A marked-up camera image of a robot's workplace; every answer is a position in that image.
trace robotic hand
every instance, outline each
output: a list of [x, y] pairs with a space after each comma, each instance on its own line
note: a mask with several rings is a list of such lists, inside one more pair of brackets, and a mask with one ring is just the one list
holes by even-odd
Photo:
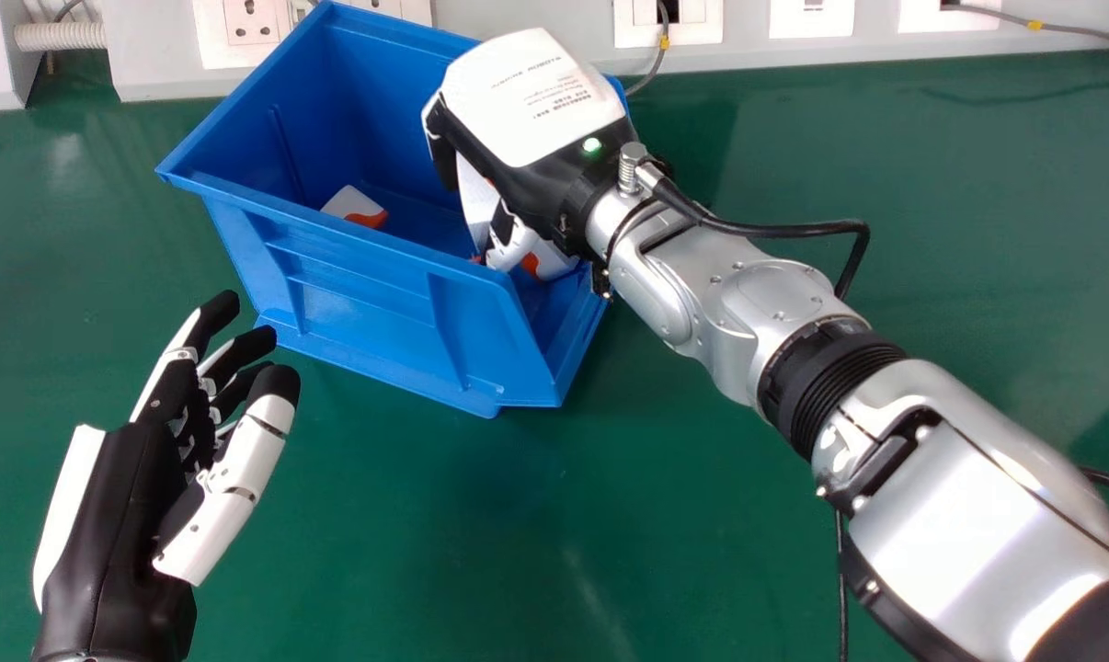
[[424, 126], [445, 181], [466, 159], [513, 234], [591, 264], [600, 296], [614, 288], [811, 464], [848, 520], [842, 573], [915, 656], [1109, 661], [1109, 510], [1083, 475], [875, 335], [840, 298], [852, 272], [833, 288], [747, 242], [763, 226], [681, 194], [617, 93], [545, 30], [455, 60]]
[[[73, 432], [32, 572], [42, 614], [33, 662], [187, 656], [192, 587], [264, 493], [301, 393], [293, 368], [248, 366], [276, 347], [269, 326], [205, 356], [238, 313], [231, 291], [199, 306], [129, 422]], [[242, 401], [244, 414], [225, 424]]]

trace robotic arm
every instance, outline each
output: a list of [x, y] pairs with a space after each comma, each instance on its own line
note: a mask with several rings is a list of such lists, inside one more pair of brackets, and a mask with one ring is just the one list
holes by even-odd
[[[51, 495], [32, 571], [33, 662], [176, 662], [199, 585], [252, 515], [294, 421], [301, 379], [268, 361], [272, 327], [213, 335], [240, 313], [225, 291], [159, 358], [130, 422], [80, 425]], [[244, 403], [244, 414], [225, 424]]]
[[600, 296], [811, 464], [848, 520], [849, 587], [916, 658], [1109, 661], [1109, 510], [1079, 470], [681, 194], [617, 92], [545, 30], [454, 62], [424, 126], [442, 180], [466, 159], [510, 212], [488, 265], [512, 266], [492, 253], [520, 234], [587, 261]]

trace corrugated white pipe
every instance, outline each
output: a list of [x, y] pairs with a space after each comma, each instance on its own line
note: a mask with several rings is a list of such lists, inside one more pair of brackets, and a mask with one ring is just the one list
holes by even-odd
[[104, 49], [105, 24], [100, 22], [17, 24], [16, 45], [24, 53]]

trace gray cable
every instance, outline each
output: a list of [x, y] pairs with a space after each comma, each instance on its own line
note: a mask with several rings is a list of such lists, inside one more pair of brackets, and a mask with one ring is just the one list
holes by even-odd
[[1102, 30], [1092, 30], [1088, 27], [1076, 27], [1070, 24], [1047, 24], [1044, 21], [1035, 21], [1029, 19], [1022, 19], [1021, 17], [1015, 17], [1013, 13], [997, 12], [996, 9], [988, 8], [973, 8], [971, 4], [943, 4], [943, 11], [950, 12], [971, 12], [971, 13], [983, 13], [985, 17], [994, 17], [1003, 21], [1014, 22], [1014, 24], [1025, 26], [1029, 30], [1047, 30], [1047, 32], [1067, 32], [1070, 34], [1085, 34], [1087, 37], [1097, 37], [1100, 39], [1106, 39], [1109, 41], [1109, 32], [1102, 32]]
[[84, 0], [68, 0], [68, 2], [63, 3], [63, 8], [60, 8], [60, 11], [55, 13], [55, 18], [51, 19], [51, 22], [58, 24], [58, 22], [63, 21], [63, 17], [68, 17], [68, 12], [71, 12], [77, 8], [77, 4], [80, 4]]
[[652, 62], [652, 68], [642, 79], [635, 81], [635, 83], [630, 84], [624, 89], [624, 95], [631, 96], [639, 91], [642, 91], [647, 84], [652, 83], [652, 79], [657, 78], [657, 72], [660, 71], [660, 62], [665, 59], [667, 49], [661, 49], [660, 42], [669, 39], [669, 9], [661, 0], [657, 0], [657, 8], [660, 9], [660, 39], [657, 41], [657, 59]]

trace green tabletop surface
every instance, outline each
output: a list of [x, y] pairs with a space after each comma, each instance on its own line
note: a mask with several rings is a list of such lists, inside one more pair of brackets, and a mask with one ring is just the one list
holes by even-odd
[[[192, 306], [240, 288], [202, 203], [153, 172], [214, 105], [121, 104], [74, 55], [0, 114], [0, 660], [34, 642], [72, 427], [124, 422]], [[664, 75], [631, 111], [729, 218], [865, 218], [848, 303], [1109, 469], [1109, 51]], [[835, 277], [848, 240], [765, 247]], [[194, 661], [835, 659], [811, 471], [624, 304], [562, 409], [495, 420], [277, 356], [302, 407], [196, 592]], [[849, 619], [853, 659], [907, 658]]]

